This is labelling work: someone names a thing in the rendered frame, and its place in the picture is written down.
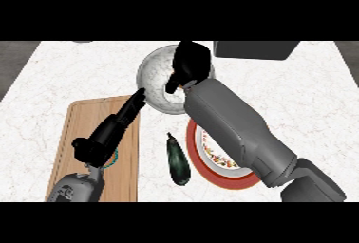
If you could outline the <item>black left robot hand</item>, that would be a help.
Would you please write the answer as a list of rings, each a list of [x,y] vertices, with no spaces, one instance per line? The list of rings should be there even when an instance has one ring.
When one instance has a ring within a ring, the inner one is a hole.
[[[144,89],[138,88],[129,96],[116,114],[110,114],[98,124],[88,138],[75,138],[70,146],[73,148],[73,158],[100,167],[115,152],[121,142],[124,131],[144,106]]]

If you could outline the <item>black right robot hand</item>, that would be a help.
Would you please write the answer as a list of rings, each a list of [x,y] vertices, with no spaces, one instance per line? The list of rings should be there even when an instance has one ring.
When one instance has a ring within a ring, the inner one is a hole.
[[[209,50],[208,48],[191,42],[180,41],[174,58],[172,58],[172,74],[165,84],[165,92],[172,94],[178,86],[184,86],[189,82],[199,83],[209,73]]]

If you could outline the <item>white marble bowl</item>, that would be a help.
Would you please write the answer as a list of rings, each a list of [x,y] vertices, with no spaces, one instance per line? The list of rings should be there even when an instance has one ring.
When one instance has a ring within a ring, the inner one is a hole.
[[[178,93],[178,88],[172,94],[165,92],[165,84],[172,70],[172,58],[177,45],[168,45],[157,48],[144,58],[137,69],[135,83],[138,88],[144,88],[146,102],[149,106],[163,114],[180,115],[184,113],[184,98]],[[209,64],[209,73],[206,78],[214,77],[214,68]]]

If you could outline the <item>red rimmed floral plate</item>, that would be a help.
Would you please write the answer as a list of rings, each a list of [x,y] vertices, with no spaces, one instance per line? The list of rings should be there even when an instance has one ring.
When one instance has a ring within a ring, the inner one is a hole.
[[[193,121],[189,121],[186,127],[186,150],[200,176],[215,186],[228,190],[242,190],[259,182],[248,168],[227,166],[233,161],[224,157],[224,151]]]

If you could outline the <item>wooden cutting board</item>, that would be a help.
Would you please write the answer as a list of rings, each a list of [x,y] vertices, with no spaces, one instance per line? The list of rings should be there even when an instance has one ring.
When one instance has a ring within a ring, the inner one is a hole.
[[[109,114],[115,114],[128,96],[109,97],[72,102],[67,109],[61,137],[57,147],[53,170],[47,184],[47,192],[66,174],[87,174],[84,163],[73,158],[70,142],[75,138],[88,138],[97,125]],[[103,170],[103,190],[100,201],[135,201],[137,200],[137,175],[138,175],[138,121],[135,117],[125,129],[124,137],[118,145],[115,163]]]

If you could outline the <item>dark grey appliance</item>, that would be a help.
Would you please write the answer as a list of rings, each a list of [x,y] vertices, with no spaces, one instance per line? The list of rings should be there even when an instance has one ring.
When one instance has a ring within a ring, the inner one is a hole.
[[[220,58],[285,60],[298,41],[214,41],[212,55]]]

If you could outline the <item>dark green eggplant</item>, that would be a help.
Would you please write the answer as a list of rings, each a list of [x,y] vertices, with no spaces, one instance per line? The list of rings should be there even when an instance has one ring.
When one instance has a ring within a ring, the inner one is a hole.
[[[190,179],[190,169],[177,139],[166,133],[166,155],[172,182],[183,186]]]

